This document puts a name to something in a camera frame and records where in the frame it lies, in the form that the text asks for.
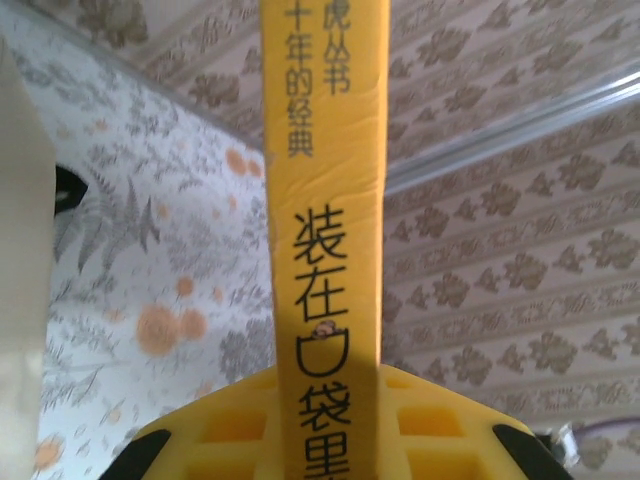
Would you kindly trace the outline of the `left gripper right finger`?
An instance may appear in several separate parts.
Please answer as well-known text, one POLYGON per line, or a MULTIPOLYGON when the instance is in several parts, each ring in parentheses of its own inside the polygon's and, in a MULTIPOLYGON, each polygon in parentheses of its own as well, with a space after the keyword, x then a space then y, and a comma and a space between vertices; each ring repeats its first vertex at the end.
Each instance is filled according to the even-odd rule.
POLYGON ((389 365, 380 375, 380 479, 572 477, 522 422, 389 365))

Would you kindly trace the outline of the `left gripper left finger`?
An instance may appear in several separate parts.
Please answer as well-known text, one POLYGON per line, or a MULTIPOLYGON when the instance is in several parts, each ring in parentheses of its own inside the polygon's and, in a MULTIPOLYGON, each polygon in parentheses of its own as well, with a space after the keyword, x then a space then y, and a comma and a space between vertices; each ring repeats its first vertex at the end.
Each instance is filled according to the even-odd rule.
POLYGON ((143 427, 119 454, 119 477, 278 479, 279 428, 271 367, 143 427))

